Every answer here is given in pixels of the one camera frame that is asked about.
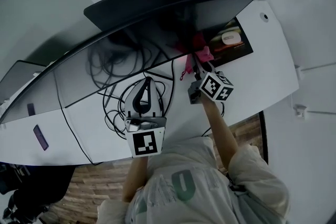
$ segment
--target wall outlet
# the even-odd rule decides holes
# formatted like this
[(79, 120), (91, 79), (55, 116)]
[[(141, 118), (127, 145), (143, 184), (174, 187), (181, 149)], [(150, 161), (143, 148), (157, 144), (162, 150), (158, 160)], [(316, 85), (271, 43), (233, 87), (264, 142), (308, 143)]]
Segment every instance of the wall outlet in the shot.
[(307, 116), (307, 107), (301, 104), (297, 104), (294, 107), (294, 110), (296, 112), (296, 117), (305, 119)]

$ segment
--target wooden floor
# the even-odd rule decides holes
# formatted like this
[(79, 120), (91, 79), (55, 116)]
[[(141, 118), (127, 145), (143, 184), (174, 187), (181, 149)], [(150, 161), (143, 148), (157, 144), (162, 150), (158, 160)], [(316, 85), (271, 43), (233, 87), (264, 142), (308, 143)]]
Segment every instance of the wooden floor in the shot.
[[(259, 116), (254, 115), (230, 127), (239, 145), (253, 144), (263, 156)], [(219, 169), (225, 173), (217, 149)], [(122, 184), (132, 159), (84, 165), (76, 168), (64, 198), (50, 208), (41, 219), (45, 223), (96, 223), (97, 206), (105, 199), (120, 199)]]

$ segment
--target green letter on shirt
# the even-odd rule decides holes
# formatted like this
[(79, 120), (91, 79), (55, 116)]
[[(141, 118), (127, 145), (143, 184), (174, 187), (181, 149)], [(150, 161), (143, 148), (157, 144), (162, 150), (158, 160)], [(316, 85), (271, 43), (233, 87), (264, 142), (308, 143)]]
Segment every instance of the green letter on shirt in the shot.
[(190, 170), (172, 174), (172, 184), (179, 200), (188, 201), (193, 198), (196, 186)]

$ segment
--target shirt sleeve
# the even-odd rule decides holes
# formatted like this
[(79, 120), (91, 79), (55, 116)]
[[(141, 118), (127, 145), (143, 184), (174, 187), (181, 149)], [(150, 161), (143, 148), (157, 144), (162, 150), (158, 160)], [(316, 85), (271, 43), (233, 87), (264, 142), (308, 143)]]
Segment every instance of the shirt sleeve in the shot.
[(244, 186), (269, 209), (286, 217), (289, 193), (284, 183), (270, 170), (256, 146), (244, 145), (232, 157), (229, 174), (235, 185)]
[(105, 200), (98, 207), (97, 224), (124, 224), (128, 202)]

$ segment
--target person's left arm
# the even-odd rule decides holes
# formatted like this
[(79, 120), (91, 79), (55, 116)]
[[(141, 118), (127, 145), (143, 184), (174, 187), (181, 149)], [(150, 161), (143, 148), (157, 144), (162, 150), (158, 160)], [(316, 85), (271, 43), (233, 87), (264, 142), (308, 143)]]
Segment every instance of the person's left arm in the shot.
[(148, 157), (135, 158), (122, 190), (122, 201), (131, 202), (136, 190), (146, 184)]

